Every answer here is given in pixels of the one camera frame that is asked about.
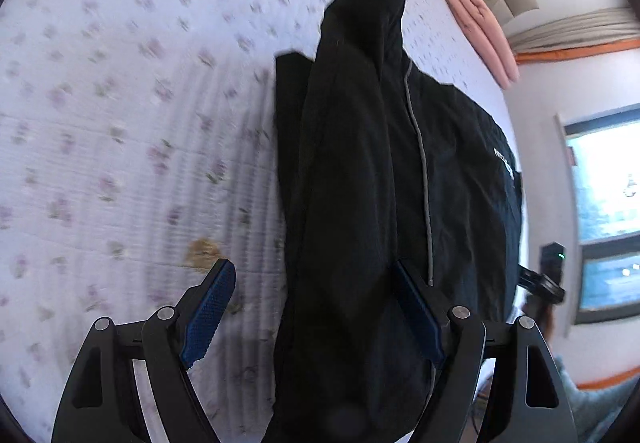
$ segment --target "zipper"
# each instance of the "zipper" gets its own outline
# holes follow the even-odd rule
[[[420,161],[422,163],[422,187],[424,197],[424,222],[427,229],[427,284],[433,286],[433,243],[431,240],[431,216],[429,214],[429,178],[427,174],[427,156],[424,152],[424,142],[422,141],[422,133],[418,127],[418,121],[415,119],[414,108],[411,105],[411,94],[409,93],[409,74],[414,66],[414,62],[409,60],[409,68],[404,75],[404,95],[406,98],[406,106],[409,110],[409,117],[414,126],[415,135],[418,137],[418,148],[420,149]]]

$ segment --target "black jacket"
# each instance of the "black jacket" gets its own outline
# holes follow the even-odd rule
[[[430,389],[391,293],[409,260],[451,305],[504,321],[520,178],[494,120],[402,49],[404,0],[334,0],[315,62],[276,60],[288,296],[268,443],[393,443]]]

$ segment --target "blue gripper pad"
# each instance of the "blue gripper pad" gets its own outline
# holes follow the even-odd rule
[[[391,280],[394,294],[404,313],[420,352],[437,368],[444,363],[445,354],[442,348],[440,327],[425,304],[414,281],[401,263],[391,268]]]
[[[236,268],[225,261],[184,330],[180,359],[186,369],[206,354],[235,288]]]

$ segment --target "bedsheet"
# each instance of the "bedsheet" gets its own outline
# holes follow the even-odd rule
[[[238,286],[191,379],[223,441],[259,441],[286,294],[273,56],[313,57],[329,1],[0,7],[0,392],[37,442],[92,322],[174,303],[211,253]],[[446,2],[407,0],[402,29],[417,66],[484,106],[515,151],[502,93]]]

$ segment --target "pink towel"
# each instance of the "pink towel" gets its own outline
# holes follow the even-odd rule
[[[520,79],[518,66],[502,28],[483,0],[447,0],[458,25],[498,85],[508,89]]]

